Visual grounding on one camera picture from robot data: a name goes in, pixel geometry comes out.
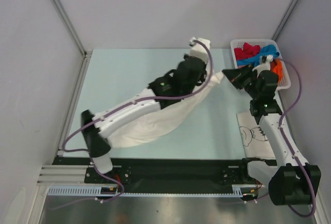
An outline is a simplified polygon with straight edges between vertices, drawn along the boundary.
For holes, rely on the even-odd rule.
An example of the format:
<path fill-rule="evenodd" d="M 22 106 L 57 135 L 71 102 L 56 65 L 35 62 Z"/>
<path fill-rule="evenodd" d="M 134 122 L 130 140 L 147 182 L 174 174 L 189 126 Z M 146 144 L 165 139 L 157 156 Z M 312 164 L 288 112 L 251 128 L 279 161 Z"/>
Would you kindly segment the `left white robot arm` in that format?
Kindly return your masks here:
<path fill-rule="evenodd" d="M 149 83 L 147 88 L 122 106 L 96 114 L 90 110 L 81 113 L 81 126 L 86 126 L 82 135 L 97 168 L 96 176 L 102 182 L 107 183 L 114 177 L 109 156 L 111 134 L 142 116 L 192 97 L 194 88 L 201 87 L 206 80 L 207 65 L 211 64 L 209 60 L 208 54 L 185 54 L 177 68 Z"/>

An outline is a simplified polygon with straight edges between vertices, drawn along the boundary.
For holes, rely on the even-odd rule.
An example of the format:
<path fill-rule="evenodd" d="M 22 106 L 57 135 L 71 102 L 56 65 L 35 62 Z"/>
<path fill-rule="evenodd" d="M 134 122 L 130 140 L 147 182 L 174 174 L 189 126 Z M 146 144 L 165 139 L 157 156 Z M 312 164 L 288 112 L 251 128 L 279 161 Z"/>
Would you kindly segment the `white robot print t-shirt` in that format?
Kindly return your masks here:
<path fill-rule="evenodd" d="M 144 115 L 119 128 L 108 138 L 111 148 L 128 148 L 152 142 L 169 134 L 220 84 L 223 73 L 213 73 L 207 86 L 198 94 L 160 111 Z"/>

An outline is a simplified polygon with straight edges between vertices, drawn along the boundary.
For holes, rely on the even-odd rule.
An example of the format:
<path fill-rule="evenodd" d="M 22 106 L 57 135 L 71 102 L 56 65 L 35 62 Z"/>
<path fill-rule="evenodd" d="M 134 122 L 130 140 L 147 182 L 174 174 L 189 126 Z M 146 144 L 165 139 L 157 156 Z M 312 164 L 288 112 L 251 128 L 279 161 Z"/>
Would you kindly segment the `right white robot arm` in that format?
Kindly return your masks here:
<path fill-rule="evenodd" d="M 284 113 L 275 99 L 278 75 L 270 70 L 258 72 L 251 65 L 222 73 L 236 89 L 251 97 L 250 114 L 266 134 L 277 162 L 274 170 L 265 162 L 251 161 L 239 169 L 239 179 L 244 183 L 257 179 L 267 186 L 274 205 L 315 207 L 321 171 L 308 162 L 285 129 Z"/>

